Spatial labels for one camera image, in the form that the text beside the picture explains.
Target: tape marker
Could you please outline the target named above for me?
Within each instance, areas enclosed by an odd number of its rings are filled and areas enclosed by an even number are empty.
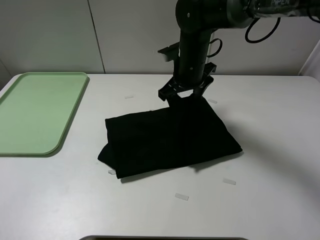
[[[116,174],[116,170],[109,170],[108,174],[115,175]]]
[[[217,104],[218,102],[212,99],[208,99],[208,102],[213,103],[213,104]]]
[[[185,201],[188,201],[188,199],[189,199],[189,196],[182,195],[182,194],[179,194],[179,193],[176,193],[175,197],[178,198],[178,199],[185,200]]]
[[[227,178],[224,178],[223,182],[226,183],[226,184],[236,185],[236,181],[233,181],[233,180],[230,180],[230,179],[227,179]]]

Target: black cloth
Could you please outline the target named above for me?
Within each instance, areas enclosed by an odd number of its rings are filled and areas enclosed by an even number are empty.
[[[105,120],[108,144],[98,159],[118,179],[207,162],[242,151],[202,97]]]

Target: black cable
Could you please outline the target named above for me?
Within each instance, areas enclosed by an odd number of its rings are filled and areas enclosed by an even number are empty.
[[[308,7],[306,8],[306,14],[308,14],[308,17],[309,17],[312,21],[320,24],[320,20],[317,20],[317,19],[315,19],[313,16],[311,16],[311,13],[310,13],[310,5],[311,5],[311,0],[309,0]]]
[[[207,58],[212,58],[212,57],[216,56],[218,53],[220,53],[220,51],[222,49],[222,45],[223,45],[222,40],[220,38],[213,39],[211,42],[209,42],[209,44],[213,44],[216,41],[220,41],[220,46],[219,46],[218,50],[215,51],[215,53],[206,56]]]
[[[253,22],[250,24],[250,26],[248,27],[248,29],[245,32],[245,40],[250,44],[258,44],[258,43],[261,43],[264,40],[268,39],[277,30],[277,28],[278,28],[278,26],[280,24],[280,21],[281,21],[281,18],[278,17],[278,19],[276,20],[276,24],[275,24],[274,28],[265,37],[263,37],[263,38],[261,38],[259,40],[250,40],[249,37],[248,37],[249,32],[252,29],[252,27],[259,21],[259,19],[260,18],[256,18],[255,20],[253,20]]]

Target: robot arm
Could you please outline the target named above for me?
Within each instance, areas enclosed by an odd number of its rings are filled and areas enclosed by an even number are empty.
[[[159,90],[163,101],[191,89],[201,97],[213,82],[210,73],[216,66],[206,64],[212,32],[246,28],[258,18],[309,16],[317,21],[312,16],[320,16],[320,0],[178,0],[175,16],[180,42],[158,51],[174,61],[172,79]]]

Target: green tray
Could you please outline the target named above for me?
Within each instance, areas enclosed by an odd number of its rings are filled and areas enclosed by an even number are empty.
[[[0,98],[0,155],[46,155],[61,143],[88,76],[30,72]]]

